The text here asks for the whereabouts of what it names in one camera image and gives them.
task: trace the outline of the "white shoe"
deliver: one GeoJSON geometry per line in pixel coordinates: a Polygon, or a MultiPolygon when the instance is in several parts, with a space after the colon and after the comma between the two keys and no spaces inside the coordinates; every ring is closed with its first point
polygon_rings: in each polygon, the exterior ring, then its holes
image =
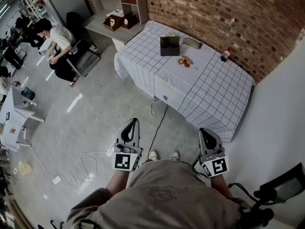
{"type": "Polygon", "coordinates": [[[158,154],[158,151],[155,150],[155,149],[152,149],[149,152],[148,159],[151,159],[152,161],[160,160],[160,156],[158,154]]]}
{"type": "Polygon", "coordinates": [[[69,87],[74,87],[74,86],[75,86],[75,83],[76,83],[76,81],[77,81],[77,78],[78,78],[78,74],[75,74],[75,77],[74,77],[73,81],[71,81],[71,82],[69,83],[69,87]]]}
{"type": "Polygon", "coordinates": [[[179,162],[180,161],[180,152],[178,150],[172,151],[170,159],[179,162]]]}

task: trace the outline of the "black hair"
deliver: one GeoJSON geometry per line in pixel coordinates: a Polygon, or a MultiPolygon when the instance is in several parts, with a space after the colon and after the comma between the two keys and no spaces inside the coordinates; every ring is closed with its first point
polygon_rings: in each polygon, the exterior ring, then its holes
{"type": "Polygon", "coordinates": [[[40,33],[43,31],[49,31],[51,30],[51,28],[52,28],[51,22],[46,18],[43,18],[36,23],[35,31],[36,33],[40,33]]]}

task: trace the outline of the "whiteboard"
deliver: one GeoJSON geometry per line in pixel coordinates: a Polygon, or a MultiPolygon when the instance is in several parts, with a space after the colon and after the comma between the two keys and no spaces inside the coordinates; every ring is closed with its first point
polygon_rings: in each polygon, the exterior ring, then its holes
{"type": "Polygon", "coordinates": [[[10,28],[10,27],[15,28],[15,26],[16,26],[16,20],[17,20],[19,17],[21,18],[21,13],[20,13],[19,11],[17,11],[17,12],[14,14],[14,16],[9,20],[9,22],[7,23],[8,27],[9,27],[9,28],[10,28]]]}

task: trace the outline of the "bottle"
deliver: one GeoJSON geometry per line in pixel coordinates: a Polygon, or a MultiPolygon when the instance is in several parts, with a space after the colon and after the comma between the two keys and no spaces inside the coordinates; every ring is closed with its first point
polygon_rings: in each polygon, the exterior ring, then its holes
{"type": "Polygon", "coordinates": [[[224,61],[224,62],[227,61],[227,58],[230,56],[230,51],[231,51],[231,48],[228,48],[228,50],[225,50],[223,52],[223,54],[220,57],[221,61],[224,61]]]}

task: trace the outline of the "checkered tablecloth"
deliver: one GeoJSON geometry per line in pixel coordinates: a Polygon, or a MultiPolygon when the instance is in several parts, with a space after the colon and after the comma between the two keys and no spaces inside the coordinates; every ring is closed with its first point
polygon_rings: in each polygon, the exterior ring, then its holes
{"type": "Polygon", "coordinates": [[[16,152],[19,149],[16,143],[18,135],[25,121],[33,114],[33,111],[25,109],[20,91],[12,87],[0,111],[0,123],[4,124],[1,144],[16,152]]]}
{"type": "Polygon", "coordinates": [[[194,49],[183,44],[188,35],[155,21],[114,57],[121,78],[128,75],[146,93],[157,96],[181,113],[187,121],[216,132],[230,141],[248,103],[253,78],[207,45],[194,49]],[[160,36],[180,36],[180,56],[160,56],[160,36]],[[190,64],[185,67],[182,61],[190,64]]]}

